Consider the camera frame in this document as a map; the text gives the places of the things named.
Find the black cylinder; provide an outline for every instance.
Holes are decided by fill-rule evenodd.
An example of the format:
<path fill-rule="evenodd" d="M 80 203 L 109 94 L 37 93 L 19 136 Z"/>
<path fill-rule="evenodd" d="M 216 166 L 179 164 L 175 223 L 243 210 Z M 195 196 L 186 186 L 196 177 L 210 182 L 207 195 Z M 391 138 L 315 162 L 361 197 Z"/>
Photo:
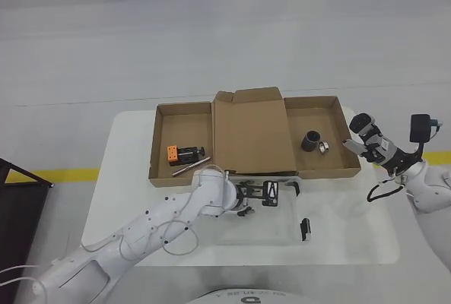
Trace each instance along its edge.
<path fill-rule="evenodd" d="M 306 136 L 301 142 L 301 149 L 306 152 L 311 152 L 316 149 L 316 145 L 319 142 L 319 133 L 317 131 L 311 130 L 306 133 Z"/>

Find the metal ring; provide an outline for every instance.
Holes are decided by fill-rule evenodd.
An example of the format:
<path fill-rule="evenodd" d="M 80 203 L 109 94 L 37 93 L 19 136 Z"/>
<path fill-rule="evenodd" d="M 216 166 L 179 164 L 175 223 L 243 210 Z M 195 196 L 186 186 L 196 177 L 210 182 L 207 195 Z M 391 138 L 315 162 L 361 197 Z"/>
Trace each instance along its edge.
<path fill-rule="evenodd" d="M 320 141 L 318 143 L 318 149 L 322 154 L 327 153 L 330 150 L 329 143 L 327 143 L 326 141 Z"/>

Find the open cardboard box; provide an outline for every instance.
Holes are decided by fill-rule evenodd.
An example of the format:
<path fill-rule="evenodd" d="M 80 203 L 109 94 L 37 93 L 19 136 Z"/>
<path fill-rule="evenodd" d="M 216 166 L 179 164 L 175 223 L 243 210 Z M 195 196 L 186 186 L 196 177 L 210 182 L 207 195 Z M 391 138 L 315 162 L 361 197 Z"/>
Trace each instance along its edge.
<path fill-rule="evenodd" d="M 328 141 L 327 154 L 301 150 L 312 129 Z M 360 163 L 341 144 L 346 138 L 351 136 L 337 97 L 283 99 L 277 87 L 218 92 L 212 103 L 157 107 L 149 180 L 156 187 L 189 185 L 194 171 L 207 164 L 246 176 L 352 177 Z M 211 161 L 172 177 L 184 166 L 167 162 L 171 145 L 204 147 Z"/>
<path fill-rule="evenodd" d="M 302 179 L 337 179 L 360 172 L 360 162 L 342 142 L 351 138 L 337 96 L 284 98 L 298 176 Z M 301 141 L 309 130 L 320 134 L 329 152 L 305 152 Z"/>
<path fill-rule="evenodd" d="M 184 166 L 170 166 L 167 162 L 167 147 L 204 147 L 205 156 L 213 159 L 212 103 L 162 104 L 156 108 L 154 133 L 151 148 L 149 181 L 155 187 L 190 185 L 193 172 L 190 170 L 172 177 L 171 174 Z"/>

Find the black cable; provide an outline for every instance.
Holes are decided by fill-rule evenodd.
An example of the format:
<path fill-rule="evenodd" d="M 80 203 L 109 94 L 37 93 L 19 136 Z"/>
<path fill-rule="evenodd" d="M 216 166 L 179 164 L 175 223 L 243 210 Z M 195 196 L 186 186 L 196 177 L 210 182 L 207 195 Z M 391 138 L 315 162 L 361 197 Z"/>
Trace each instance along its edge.
<path fill-rule="evenodd" d="M 387 179 L 387 180 L 385 180 L 385 181 L 382 181 L 382 184 L 385 184 L 385 183 L 389 182 L 390 180 L 391 180 L 391 179 Z M 372 202 L 372 201 L 375 201 L 376 199 L 379 199 L 379 198 L 386 198 L 386 197 L 388 197 L 388 196 L 390 196 L 390 195 L 393 195 L 393 194 L 395 194 L 395 193 L 400 192 L 404 187 L 405 187 L 405 186 L 404 186 L 403 184 L 401 184 L 401 185 L 399 186 L 399 188 L 397 188 L 396 190 L 392 190 L 391 192 L 383 193 L 383 194 L 381 194 L 381 195 L 377 195 L 377 196 L 374 196 L 373 198 L 371 198 L 373 192 L 374 192 L 377 188 L 379 188 L 379 184 L 377 184 L 377 185 L 375 185 L 375 186 L 370 190 L 369 194 L 367 195 L 367 201 L 368 201 L 368 202 Z"/>

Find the white table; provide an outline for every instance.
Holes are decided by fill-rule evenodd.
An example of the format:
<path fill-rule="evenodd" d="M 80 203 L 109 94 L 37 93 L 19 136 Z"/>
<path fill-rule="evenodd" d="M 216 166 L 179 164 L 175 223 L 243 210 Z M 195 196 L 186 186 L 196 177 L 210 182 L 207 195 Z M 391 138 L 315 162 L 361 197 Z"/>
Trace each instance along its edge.
<path fill-rule="evenodd" d="M 349 108 L 343 110 L 349 121 L 354 113 Z M 149 183 L 153 127 L 154 111 L 123 112 L 114 119 L 84 229 L 84 244 L 108 236 L 166 194 L 188 190 L 155 188 Z M 386 206 L 383 201 L 368 204 L 365 200 L 376 180 L 375 172 L 364 160 L 361 165 L 360 173 L 351 179 L 303 180 L 297 222 L 310 218 L 311 242 L 287 246 L 201 242 L 204 245 L 190 255 L 176 257 L 159 250 L 137 266 L 394 263 L 399 245 Z M 200 221 L 197 230 L 216 229 L 212 222 Z M 179 242 L 186 244 L 184 237 L 175 242 L 178 247 Z"/>

